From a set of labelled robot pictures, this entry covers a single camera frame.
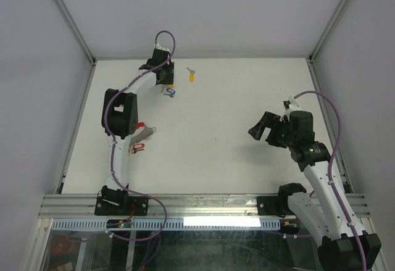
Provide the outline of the red grey keyring holder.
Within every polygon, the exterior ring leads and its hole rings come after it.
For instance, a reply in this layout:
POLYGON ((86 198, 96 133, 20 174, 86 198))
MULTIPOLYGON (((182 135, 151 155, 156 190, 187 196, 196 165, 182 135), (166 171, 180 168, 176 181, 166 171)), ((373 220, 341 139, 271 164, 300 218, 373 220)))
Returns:
POLYGON ((134 135, 131 138, 130 143, 137 144, 142 141, 150 140, 155 132, 156 132, 156 127, 149 127, 145 123, 143 123, 143 126, 138 128, 138 134, 134 135))

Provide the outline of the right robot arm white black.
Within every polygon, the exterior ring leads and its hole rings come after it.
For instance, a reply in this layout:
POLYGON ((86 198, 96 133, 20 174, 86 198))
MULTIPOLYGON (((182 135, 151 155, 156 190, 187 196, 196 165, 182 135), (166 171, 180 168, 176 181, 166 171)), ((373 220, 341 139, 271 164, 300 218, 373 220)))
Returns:
POLYGON ((318 199, 314 204, 299 183, 283 185, 272 212, 293 213, 313 237, 323 270, 369 270, 381 249, 377 234, 368 233, 356 217, 330 168, 330 153, 315 140, 314 118, 310 112, 294 110, 280 116, 265 112, 248 133, 259 141, 265 129, 266 142, 287 148, 318 199))

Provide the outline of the red tag key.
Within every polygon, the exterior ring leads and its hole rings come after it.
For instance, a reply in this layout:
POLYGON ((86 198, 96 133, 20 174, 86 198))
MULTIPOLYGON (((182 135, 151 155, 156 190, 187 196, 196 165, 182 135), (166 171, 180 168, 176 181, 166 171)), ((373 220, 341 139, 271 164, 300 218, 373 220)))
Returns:
POLYGON ((145 149, 144 143, 129 144, 128 153, 136 154, 137 152, 143 151, 145 149))

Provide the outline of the blue tag key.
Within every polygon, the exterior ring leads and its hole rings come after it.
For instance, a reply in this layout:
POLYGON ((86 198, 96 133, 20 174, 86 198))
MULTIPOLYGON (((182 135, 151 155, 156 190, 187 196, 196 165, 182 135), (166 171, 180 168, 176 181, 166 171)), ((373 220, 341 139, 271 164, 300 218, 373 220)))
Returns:
POLYGON ((175 91, 173 88, 170 88, 170 87, 168 87, 168 86, 165 86, 165 87, 162 88, 161 93, 162 93, 163 95, 165 95, 165 96, 170 97, 170 98, 174 98, 174 97, 175 97, 175 94, 176 94, 176 91, 175 91))

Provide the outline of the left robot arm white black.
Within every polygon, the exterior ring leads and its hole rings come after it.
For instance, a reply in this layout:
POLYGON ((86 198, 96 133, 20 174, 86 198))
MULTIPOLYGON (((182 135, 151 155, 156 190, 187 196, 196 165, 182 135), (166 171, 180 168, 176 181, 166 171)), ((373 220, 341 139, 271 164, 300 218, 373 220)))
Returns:
POLYGON ((136 148, 145 139, 139 127, 138 98, 149 89, 174 82, 174 62, 167 48, 155 47, 152 57, 139 67, 136 77, 121 89, 109 88, 104 95, 101 125, 107 136, 109 163, 106 181, 97 198, 96 215, 144 216, 148 197, 130 196, 128 157, 143 148, 136 148))

